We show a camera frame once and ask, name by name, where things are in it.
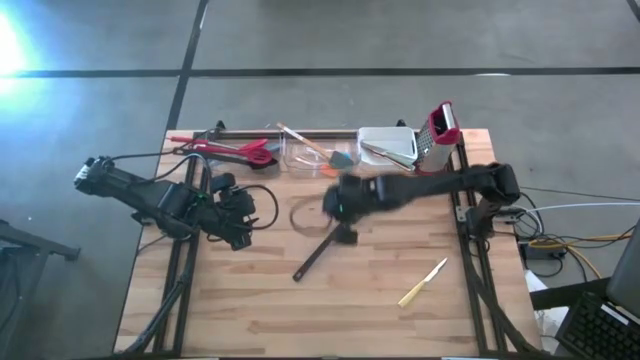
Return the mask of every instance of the gray floor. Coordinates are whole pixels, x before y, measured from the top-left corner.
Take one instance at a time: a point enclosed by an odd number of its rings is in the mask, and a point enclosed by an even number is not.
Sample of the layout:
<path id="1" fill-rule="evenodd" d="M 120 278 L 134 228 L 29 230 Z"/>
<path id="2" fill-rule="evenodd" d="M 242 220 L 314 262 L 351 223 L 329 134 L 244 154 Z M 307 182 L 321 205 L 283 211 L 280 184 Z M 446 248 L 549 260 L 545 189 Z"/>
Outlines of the gray floor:
<path id="1" fill-rule="evenodd" d="M 0 2 L 32 70 L 179 69 L 197 0 Z M 220 0 L 194 68 L 639 66 L 640 23 L 624 0 Z M 89 156 L 160 147 L 177 79 L 0 80 L 0 218 L 82 247 L 52 258 L 15 358 L 108 354 L 140 227 L 72 180 Z M 640 198 L 636 76 L 192 79 L 179 129 L 419 126 L 451 99 L 463 127 L 491 130 L 521 186 Z M 157 159 L 122 162 L 142 176 Z M 528 191 L 539 206 L 605 199 Z M 543 213 L 556 234 L 631 226 L 640 209 Z M 611 274 L 623 243 L 585 251 Z M 556 264 L 532 262 L 539 272 Z M 566 262 L 550 286 L 580 281 Z"/>

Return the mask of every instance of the wooden table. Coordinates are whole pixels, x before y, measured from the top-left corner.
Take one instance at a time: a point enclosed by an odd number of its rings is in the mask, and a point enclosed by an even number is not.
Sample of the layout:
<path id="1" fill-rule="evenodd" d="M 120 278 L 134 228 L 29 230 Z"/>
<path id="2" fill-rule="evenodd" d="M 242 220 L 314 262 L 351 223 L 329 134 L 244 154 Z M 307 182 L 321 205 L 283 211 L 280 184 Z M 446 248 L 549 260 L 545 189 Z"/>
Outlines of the wooden table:
<path id="1" fill-rule="evenodd" d="M 191 136 L 192 131 L 170 135 Z M 464 130 L 470 164 L 495 160 L 489 132 Z M 176 144 L 167 141 L 165 149 Z M 160 159 L 158 173 L 180 157 Z M 357 247 L 331 245 L 300 283 L 291 276 L 323 239 L 292 229 L 289 210 L 323 194 L 335 179 L 294 171 L 265 178 L 235 168 L 240 184 L 260 183 L 277 195 L 280 216 L 253 233 L 253 245 L 233 252 L 224 242 L 201 237 L 195 268 L 184 356 L 463 356 L 478 350 L 460 247 L 448 195 L 418 199 L 403 209 L 375 214 L 357 226 Z M 185 168 L 169 179 L 183 181 Z M 266 193 L 253 191 L 261 222 L 273 215 Z M 320 203 L 296 215 L 322 224 Z M 141 245 L 158 237 L 143 232 Z M 156 312 L 164 286 L 170 241 L 141 253 L 133 269 L 116 350 L 126 348 Z M 527 340 L 540 346 L 534 312 L 514 239 L 497 235 L 489 252 L 498 299 Z M 397 302 L 444 257 L 447 265 L 409 306 Z M 490 318 L 483 309 L 489 342 Z M 169 339 L 171 339 L 170 321 Z"/>

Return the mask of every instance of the cheese grater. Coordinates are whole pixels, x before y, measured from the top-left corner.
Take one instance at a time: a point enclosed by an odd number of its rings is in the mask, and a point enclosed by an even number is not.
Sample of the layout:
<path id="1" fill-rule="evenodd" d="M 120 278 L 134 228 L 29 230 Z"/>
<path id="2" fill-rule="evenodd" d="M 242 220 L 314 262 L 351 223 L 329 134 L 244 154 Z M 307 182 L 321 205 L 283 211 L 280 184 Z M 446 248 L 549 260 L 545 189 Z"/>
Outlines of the cheese grater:
<path id="1" fill-rule="evenodd" d="M 416 173 L 427 175 L 442 170 L 458 141 L 460 128 L 453 116 L 451 101 L 445 101 L 427 117 L 418 133 Z"/>

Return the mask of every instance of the yellow cable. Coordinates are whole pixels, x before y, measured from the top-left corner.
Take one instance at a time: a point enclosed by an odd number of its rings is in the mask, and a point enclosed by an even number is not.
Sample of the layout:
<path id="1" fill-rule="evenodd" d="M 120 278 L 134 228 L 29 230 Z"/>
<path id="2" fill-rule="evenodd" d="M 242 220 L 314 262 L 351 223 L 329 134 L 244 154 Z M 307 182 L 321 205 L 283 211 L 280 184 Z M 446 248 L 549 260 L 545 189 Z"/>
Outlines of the yellow cable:
<path id="1" fill-rule="evenodd" d="M 571 245 L 567 245 L 567 250 L 571 251 L 574 255 L 579 256 L 591 268 L 591 270 L 593 270 L 593 273 L 596 274 L 598 279 L 602 279 L 602 275 L 600 275 L 600 272 L 598 271 L 598 269 L 596 269 L 596 267 L 591 263 L 591 261 L 589 261 L 589 259 L 587 259 L 586 256 L 582 255 L 580 251 L 578 251 L 576 248 L 574 248 Z"/>

